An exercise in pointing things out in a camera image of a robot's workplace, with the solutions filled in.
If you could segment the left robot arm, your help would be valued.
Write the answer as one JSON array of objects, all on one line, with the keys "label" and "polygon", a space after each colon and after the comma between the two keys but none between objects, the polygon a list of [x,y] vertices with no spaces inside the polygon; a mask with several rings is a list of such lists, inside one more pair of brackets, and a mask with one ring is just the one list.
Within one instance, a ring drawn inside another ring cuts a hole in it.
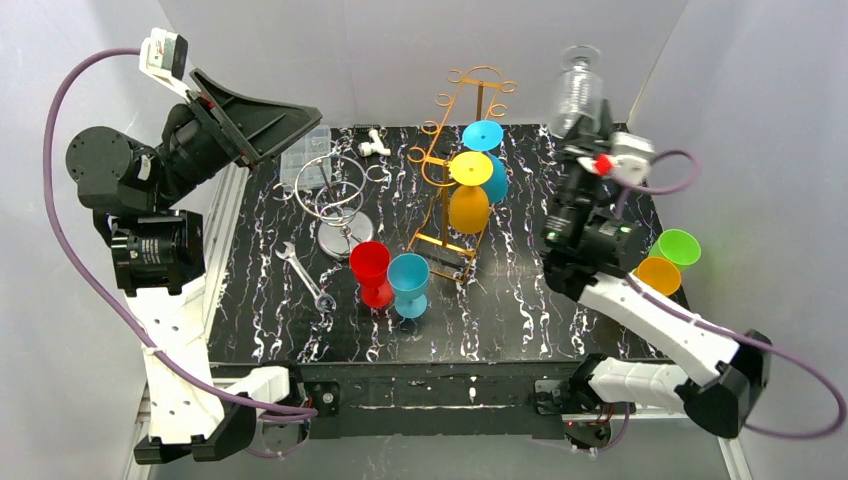
[{"label": "left robot arm", "polygon": [[247,448],[259,416],[309,417],[289,405],[289,366],[251,371],[226,390],[213,384],[204,301],[204,218],[179,207],[230,165],[252,168],[279,156],[317,127],[319,109],[238,94],[201,70],[169,81],[181,100],[159,145],[105,126],[77,134],[66,167],[80,203],[108,246],[119,313],[139,336],[151,406],[139,464],[183,457],[225,459]]}]

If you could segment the yellow plastic wine glass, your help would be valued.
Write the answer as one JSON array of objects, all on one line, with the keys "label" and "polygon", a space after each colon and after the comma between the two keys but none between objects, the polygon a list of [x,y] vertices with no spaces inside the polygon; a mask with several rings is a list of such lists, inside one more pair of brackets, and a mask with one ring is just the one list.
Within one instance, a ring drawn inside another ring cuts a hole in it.
[{"label": "yellow plastic wine glass", "polygon": [[470,186],[467,168],[476,157],[467,152],[458,154],[450,163],[449,173],[458,183],[449,203],[450,226],[463,234],[476,234],[487,225],[490,203],[481,187]]}]

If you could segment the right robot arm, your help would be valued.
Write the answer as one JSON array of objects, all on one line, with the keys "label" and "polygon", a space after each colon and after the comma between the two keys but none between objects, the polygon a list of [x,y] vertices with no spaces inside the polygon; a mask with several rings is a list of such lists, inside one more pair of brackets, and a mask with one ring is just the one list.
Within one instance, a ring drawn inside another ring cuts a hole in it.
[{"label": "right robot arm", "polygon": [[676,305],[632,275],[645,232],[608,210],[612,198],[602,176],[580,159],[610,159],[618,135],[606,99],[599,117],[586,114],[560,140],[564,167],[541,230],[544,279],[570,300],[599,312],[659,348],[667,364],[591,354],[559,386],[554,403],[563,412],[589,412],[602,404],[640,403],[686,414],[707,432],[739,436],[765,389],[769,338],[756,330],[739,340],[695,324]]}]

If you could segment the clear cut glass goblet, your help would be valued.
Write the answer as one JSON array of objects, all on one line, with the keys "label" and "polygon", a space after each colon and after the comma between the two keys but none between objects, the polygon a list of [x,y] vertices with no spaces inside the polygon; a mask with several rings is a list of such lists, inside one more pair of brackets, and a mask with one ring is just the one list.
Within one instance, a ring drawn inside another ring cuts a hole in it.
[{"label": "clear cut glass goblet", "polygon": [[601,52],[590,45],[564,51],[547,122],[552,136],[565,139],[574,127],[578,134],[594,134],[600,129],[603,81],[593,71],[600,57]]}]

